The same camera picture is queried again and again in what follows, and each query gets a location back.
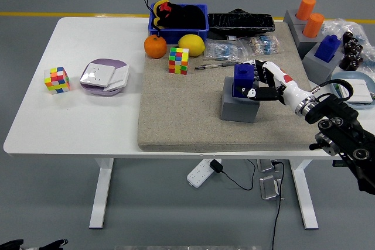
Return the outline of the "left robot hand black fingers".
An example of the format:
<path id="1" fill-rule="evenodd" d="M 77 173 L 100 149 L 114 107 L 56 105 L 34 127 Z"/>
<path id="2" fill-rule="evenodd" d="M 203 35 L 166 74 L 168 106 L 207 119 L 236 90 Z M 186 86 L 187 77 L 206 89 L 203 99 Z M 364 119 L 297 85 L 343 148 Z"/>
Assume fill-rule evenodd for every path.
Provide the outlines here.
<path id="1" fill-rule="evenodd" d="M 19 250 L 22 249 L 24 243 L 23 239 L 14 239 L 6 243 L 1 244 L 1 250 Z M 30 249 L 38 250 L 58 250 L 63 249 L 63 247 L 68 243 L 67 239 L 58 239 L 57 241 L 51 242 L 45 246 L 31 247 Z"/>

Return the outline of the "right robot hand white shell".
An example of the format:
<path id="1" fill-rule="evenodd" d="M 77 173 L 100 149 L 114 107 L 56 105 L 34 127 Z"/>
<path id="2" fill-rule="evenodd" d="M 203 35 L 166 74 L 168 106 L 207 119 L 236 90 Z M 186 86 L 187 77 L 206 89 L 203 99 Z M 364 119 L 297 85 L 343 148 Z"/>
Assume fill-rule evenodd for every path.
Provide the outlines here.
<path id="1" fill-rule="evenodd" d="M 267 84 L 267 87 L 247 87 L 240 82 L 233 85 L 236 94 L 253 101 L 280 101 L 296 111 L 300 103 L 313 94 L 297 85 L 292 77 L 271 61 L 250 60 L 245 65 L 253 67 L 254 78 Z"/>

